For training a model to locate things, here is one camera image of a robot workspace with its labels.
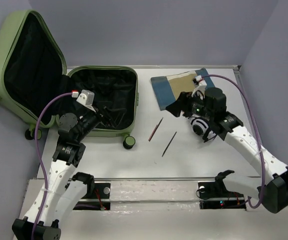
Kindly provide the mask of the blue tan cloth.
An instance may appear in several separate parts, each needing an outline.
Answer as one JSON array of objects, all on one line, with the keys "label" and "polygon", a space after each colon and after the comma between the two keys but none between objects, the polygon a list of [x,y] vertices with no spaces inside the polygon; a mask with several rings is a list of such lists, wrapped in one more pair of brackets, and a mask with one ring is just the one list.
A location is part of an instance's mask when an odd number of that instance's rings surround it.
[{"label": "blue tan cloth", "polygon": [[193,78],[202,76],[207,83],[206,88],[215,87],[210,77],[206,77],[208,72],[205,68],[191,70],[179,74],[156,76],[151,78],[152,88],[160,111],[172,104],[181,92],[192,92],[195,88]]}]

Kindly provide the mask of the red chopstick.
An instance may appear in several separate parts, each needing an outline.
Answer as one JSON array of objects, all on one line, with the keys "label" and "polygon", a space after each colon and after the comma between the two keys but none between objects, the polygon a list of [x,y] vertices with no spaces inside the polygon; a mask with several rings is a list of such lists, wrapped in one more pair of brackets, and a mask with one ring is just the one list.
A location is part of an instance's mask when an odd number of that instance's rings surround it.
[{"label": "red chopstick", "polygon": [[149,142],[151,141],[151,139],[153,138],[154,134],[156,133],[156,131],[157,131],[158,127],[160,126],[162,120],[163,120],[163,117],[160,119],[160,121],[156,124],[155,128],[153,129],[151,135],[148,138]]}]

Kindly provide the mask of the black chopstick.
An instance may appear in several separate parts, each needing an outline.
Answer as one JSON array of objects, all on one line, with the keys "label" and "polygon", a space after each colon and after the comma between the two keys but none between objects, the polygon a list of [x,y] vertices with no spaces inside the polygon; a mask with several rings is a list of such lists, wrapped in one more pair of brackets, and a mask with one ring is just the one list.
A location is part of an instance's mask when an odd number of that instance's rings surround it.
[{"label": "black chopstick", "polygon": [[171,139],[168,142],[167,146],[165,147],[165,149],[164,149],[164,151],[162,153],[162,157],[165,155],[166,151],[168,150],[168,148],[169,148],[170,144],[172,143],[172,141],[173,141],[174,137],[176,136],[176,134],[177,134],[177,131],[173,134],[173,136],[171,137]]}]

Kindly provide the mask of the green hard-shell suitcase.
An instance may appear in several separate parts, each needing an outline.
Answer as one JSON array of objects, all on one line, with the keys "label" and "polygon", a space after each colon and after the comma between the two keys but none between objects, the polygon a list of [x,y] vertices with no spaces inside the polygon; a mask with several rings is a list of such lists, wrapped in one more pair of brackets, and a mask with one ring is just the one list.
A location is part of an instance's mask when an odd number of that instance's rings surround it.
[{"label": "green hard-shell suitcase", "polygon": [[28,124],[25,138],[40,138],[41,129],[59,124],[65,113],[85,114],[84,107],[64,96],[74,90],[93,92],[93,106],[107,107],[116,123],[116,127],[98,125],[91,136],[123,137],[124,148],[134,147],[131,131],[139,102],[136,71],[127,66],[68,70],[62,51],[37,11],[10,13],[0,29],[0,106]]}]

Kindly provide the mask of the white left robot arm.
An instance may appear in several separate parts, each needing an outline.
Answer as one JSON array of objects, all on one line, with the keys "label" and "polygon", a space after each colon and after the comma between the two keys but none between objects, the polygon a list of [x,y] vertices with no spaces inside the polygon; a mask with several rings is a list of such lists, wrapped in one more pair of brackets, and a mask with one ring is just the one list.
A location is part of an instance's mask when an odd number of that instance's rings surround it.
[{"label": "white left robot arm", "polygon": [[82,140],[99,124],[117,127],[121,118],[119,111],[107,107],[60,117],[59,138],[44,185],[24,217],[12,225],[18,240],[60,239],[63,219],[82,197],[94,193],[94,177],[75,171],[86,148]]}]

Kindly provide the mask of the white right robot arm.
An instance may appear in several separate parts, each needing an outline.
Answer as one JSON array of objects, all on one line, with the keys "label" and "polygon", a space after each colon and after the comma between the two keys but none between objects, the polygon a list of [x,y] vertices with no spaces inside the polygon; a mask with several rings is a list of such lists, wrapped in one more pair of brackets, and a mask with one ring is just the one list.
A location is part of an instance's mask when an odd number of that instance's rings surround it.
[{"label": "white right robot arm", "polygon": [[243,177],[226,170],[215,177],[214,191],[219,196],[229,192],[257,199],[269,212],[278,213],[288,206],[288,165],[274,157],[256,140],[243,122],[227,111],[227,98],[217,87],[204,93],[181,92],[166,107],[175,117],[184,116],[204,142],[219,137],[233,147],[256,170],[261,179]]}]

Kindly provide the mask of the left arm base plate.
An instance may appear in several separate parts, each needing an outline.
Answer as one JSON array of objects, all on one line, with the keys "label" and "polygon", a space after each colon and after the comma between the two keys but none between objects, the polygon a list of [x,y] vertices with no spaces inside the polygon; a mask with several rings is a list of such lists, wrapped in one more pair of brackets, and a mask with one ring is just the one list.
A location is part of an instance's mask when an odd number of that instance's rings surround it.
[{"label": "left arm base plate", "polygon": [[87,189],[87,193],[76,204],[74,210],[87,210],[87,211],[109,211],[111,209],[110,202],[111,183],[97,182],[94,189]]}]

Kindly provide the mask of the aluminium mounting rail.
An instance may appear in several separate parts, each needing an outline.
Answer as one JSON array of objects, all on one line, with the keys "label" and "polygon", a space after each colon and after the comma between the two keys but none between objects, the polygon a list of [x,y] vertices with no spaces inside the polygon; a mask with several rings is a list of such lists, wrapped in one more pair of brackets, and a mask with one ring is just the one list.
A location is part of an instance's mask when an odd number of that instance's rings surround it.
[{"label": "aluminium mounting rail", "polygon": [[213,181],[215,177],[124,177],[124,178],[95,178],[97,182],[112,181]]}]

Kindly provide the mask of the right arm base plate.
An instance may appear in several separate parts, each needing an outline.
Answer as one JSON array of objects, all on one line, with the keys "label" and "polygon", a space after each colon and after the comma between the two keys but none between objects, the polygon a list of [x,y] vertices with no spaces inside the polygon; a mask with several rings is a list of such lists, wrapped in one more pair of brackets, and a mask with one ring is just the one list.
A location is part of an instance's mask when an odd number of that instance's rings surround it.
[{"label": "right arm base plate", "polygon": [[243,194],[224,190],[214,181],[198,182],[195,194],[201,210],[247,209]]}]

